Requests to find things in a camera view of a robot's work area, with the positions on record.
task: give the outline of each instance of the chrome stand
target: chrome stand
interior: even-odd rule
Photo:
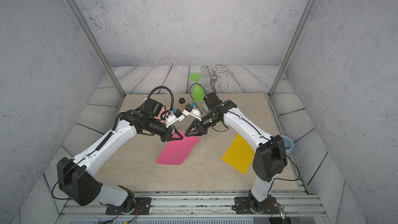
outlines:
[[[227,73],[226,76],[227,76],[227,77],[230,77],[230,78],[234,77],[235,75],[234,75],[233,72],[228,71],[228,70],[227,70],[227,71],[220,71],[220,72],[217,72],[217,70],[219,70],[219,69],[224,69],[224,66],[223,66],[223,65],[216,65],[216,66],[212,67],[211,70],[209,70],[209,68],[208,68],[207,66],[201,67],[200,71],[202,71],[202,72],[208,72],[209,75],[206,76],[206,77],[203,77],[203,78],[200,79],[198,82],[200,82],[201,80],[204,80],[204,79],[206,79],[207,77],[209,77],[207,80],[205,80],[205,82],[203,83],[203,85],[204,85],[204,87],[205,87],[206,89],[211,89],[213,92],[216,92],[216,90],[215,90],[215,85],[216,85],[216,82],[217,82],[218,78],[220,78],[220,79],[222,80],[222,82],[220,82],[220,84],[218,85],[218,87],[219,87],[221,90],[226,90],[226,89],[229,87],[229,85],[228,85],[228,83],[227,83],[220,75],[218,75],[218,74],[219,74],[219,73]]]

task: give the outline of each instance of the robotic arm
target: robotic arm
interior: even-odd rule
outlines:
[[[230,100],[222,102],[216,94],[209,93],[204,97],[209,113],[201,116],[194,105],[187,105],[183,114],[192,115],[196,119],[186,130],[186,136],[207,134],[207,129],[222,121],[234,128],[256,151],[253,170],[256,181],[249,192],[249,204],[252,211],[261,213],[266,205],[273,181],[287,165],[287,157],[281,149],[285,149],[283,139],[277,135],[272,137],[251,122]]]
[[[155,117],[159,115],[163,105],[150,99],[150,95],[159,88],[166,87],[153,89],[148,99],[137,109],[119,113],[111,130],[92,146],[71,160],[64,157],[57,163],[59,189],[81,206],[90,202],[100,202],[118,207],[122,214],[132,213],[136,207],[133,192],[120,185],[113,187],[102,184],[97,182],[93,176],[119,147],[137,134],[158,135],[162,142],[182,140],[182,135],[174,128],[173,123],[183,120],[183,114],[185,114],[195,117],[186,131],[186,136],[207,134],[209,127],[222,121],[242,135],[256,151],[253,169],[257,176],[254,186],[249,192],[249,204],[253,212],[261,213],[265,208],[273,181],[287,165],[286,155],[281,151],[285,149],[283,139],[280,136],[272,137],[264,132],[247,119],[231,100],[222,102],[215,93],[204,97],[210,110],[208,114],[202,115],[195,104],[191,104],[186,106],[183,113],[179,109],[173,109],[166,116],[166,111],[164,111],[160,115],[165,120],[162,123]],[[173,95],[168,88],[166,89],[172,96],[170,107],[172,109]]]
[[[101,184],[93,176],[119,147],[137,134],[159,135],[162,142],[182,140],[182,135],[172,124],[183,120],[184,115],[179,109],[173,109],[162,123],[155,119],[162,107],[159,102],[147,99],[139,109],[119,113],[111,130],[92,146],[71,160],[62,158],[57,163],[59,189],[81,206],[100,202],[119,207],[122,214],[131,213],[136,205],[133,192],[120,185]]]

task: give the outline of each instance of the pink paper sheet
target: pink paper sheet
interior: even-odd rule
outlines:
[[[163,149],[163,152],[156,160],[156,163],[167,165],[180,165],[184,162],[184,160],[191,153],[192,149],[199,142],[200,137],[185,137],[184,132],[180,133],[183,139],[167,142],[166,147]],[[178,135],[174,133],[173,137],[176,138],[178,137]]]

